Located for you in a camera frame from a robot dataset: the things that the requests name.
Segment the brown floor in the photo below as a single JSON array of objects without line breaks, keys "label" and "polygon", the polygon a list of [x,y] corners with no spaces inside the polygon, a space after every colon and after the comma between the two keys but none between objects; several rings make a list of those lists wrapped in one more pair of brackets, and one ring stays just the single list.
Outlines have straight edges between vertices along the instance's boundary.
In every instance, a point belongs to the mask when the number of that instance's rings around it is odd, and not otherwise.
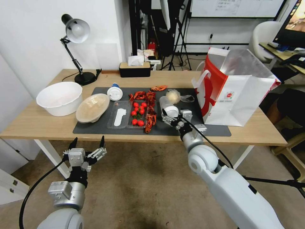
[{"label": "brown floor", "polygon": [[[69,145],[52,141],[62,152]],[[94,150],[97,142],[79,142]],[[108,154],[89,173],[82,215],[86,228],[221,228],[236,225],[208,191],[206,184],[187,164],[181,143],[106,144]],[[231,158],[237,146],[221,146]],[[37,159],[13,176],[29,185],[52,168],[40,153]],[[287,180],[291,175],[266,147],[254,147],[237,169],[241,174]],[[31,195],[24,215],[25,228],[36,228],[54,211],[47,190],[60,181],[58,171],[50,174]],[[285,228],[304,228],[305,200],[297,190],[273,184],[251,182],[274,207]],[[1,228],[18,228],[21,201],[0,206]]]}]

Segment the wooden table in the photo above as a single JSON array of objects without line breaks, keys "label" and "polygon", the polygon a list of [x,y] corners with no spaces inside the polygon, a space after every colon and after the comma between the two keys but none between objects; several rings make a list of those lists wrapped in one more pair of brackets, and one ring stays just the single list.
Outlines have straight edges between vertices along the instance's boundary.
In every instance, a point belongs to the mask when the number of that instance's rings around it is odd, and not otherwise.
[{"label": "wooden table", "polygon": [[[286,51],[283,51],[283,52],[278,51],[275,48],[269,46],[267,43],[259,43],[259,45],[261,47],[263,47],[265,50],[267,50],[269,53],[274,55],[276,57],[276,59],[278,59],[280,61],[286,60],[286,59],[290,58],[291,56],[293,56],[295,54],[298,54],[295,51],[289,51],[289,50],[286,50]],[[302,74],[305,75],[305,69],[304,68],[296,66],[296,65],[292,65],[292,64],[288,64],[288,66],[291,67],[293,70],[298,71],[299,73],[302,73]]]},{"label": "wooden table", "polygon": [[[64,69],[50,83],[60,82],[65,76],[75,73],[75,69]],[[95,87],[110,87],[116,82],[120,87],[151,87],[168,85],[169,87],[190,88],[191,79],[199,77],[195,71],[152,71],[150,77],[121,78],[118,73],[100,74],[97,81],[83,86],[83,99],[91,95]],[[39,107],[35,101],[21,112],[21,114],[0,134],[2,138],[34,139],[49,159],[57,165],[61,158],[49,140],[73,140],[78,137],[83,141],[100,141],[102,135],[72,133],[77,120],[75,113],[63,117],[55,117]],[[231,137],[209,137],[216,144],[239,144],[248,146],[245,151],[237,152],[232,163],[236,168],[247,156],[254,145],[284,146],[287,142],[258,108],[244,127],[229,127]],[[180,142],[179,136],[160,135],[105,135],[106,141],[115,142]],[[61,165],[59,168],[64,177],[68,177],[68,168]]]}]

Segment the white table frame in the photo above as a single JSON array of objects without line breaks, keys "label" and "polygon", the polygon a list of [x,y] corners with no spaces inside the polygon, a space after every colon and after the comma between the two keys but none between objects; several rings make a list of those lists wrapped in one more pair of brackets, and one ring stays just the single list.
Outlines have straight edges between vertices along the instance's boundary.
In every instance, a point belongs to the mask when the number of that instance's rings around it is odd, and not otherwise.
[{"label": "white table frame", "polygon": [[[34,140],[38,146],[41,148],[41,150],[45,153],[45,155],[50,159],[50,161],[56,166],[58,165],[62,158],[58,154],[58,152],[54,149],[50,141],[48,140]],[[231,159],[231,163],[233,164],[233,168],[236,169],[241,162],[246,158],[246,156],[250,153],[250,151],[253,149],[254,145],[249,146],[240,146],[240,148],[237,150],[233,158]],[[66,166],[66,164],[61,164],[58,167],[59,172],[64,176],[64,178],[69,177],[69,169]]]}]

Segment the white bowl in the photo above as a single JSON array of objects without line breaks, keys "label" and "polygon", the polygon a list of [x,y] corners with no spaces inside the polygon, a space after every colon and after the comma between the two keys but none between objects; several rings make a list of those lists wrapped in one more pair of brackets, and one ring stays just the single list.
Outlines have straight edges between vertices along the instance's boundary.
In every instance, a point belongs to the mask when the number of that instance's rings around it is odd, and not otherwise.
[{"label": "white bowl", "polygon": [[39,92],[36,103],[51,115],[69,115],[81,104],[82,91],[82,87],[75,82],[52,84]]},{"label": "white bowl", "polygon": [[110,99],[106,94],[94,94],[85,99],[76,111],[80,123],[96,122],[108,109]]}]

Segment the lamp arm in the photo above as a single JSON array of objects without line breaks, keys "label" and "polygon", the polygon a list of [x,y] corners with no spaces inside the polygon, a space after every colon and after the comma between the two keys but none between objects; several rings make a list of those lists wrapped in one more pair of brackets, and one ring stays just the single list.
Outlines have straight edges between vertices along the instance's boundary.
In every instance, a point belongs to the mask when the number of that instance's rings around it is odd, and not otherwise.
[{"label": "lamp arm", "polygon": [[60,39],[61,43],[64,45],[65,49],[67,50],[68,54],[70,55],[72,62],[74,63],[74,65],[77,67],[80,77],[82,77],[84,75],[83,73],[83,67],[80,65],[80,63],[73,57],[72,53],[70,52],[70,50],[68,49],[67,44],[70,42],[70,40],[67,39],[67,36],[65,36],[64,38]]}]

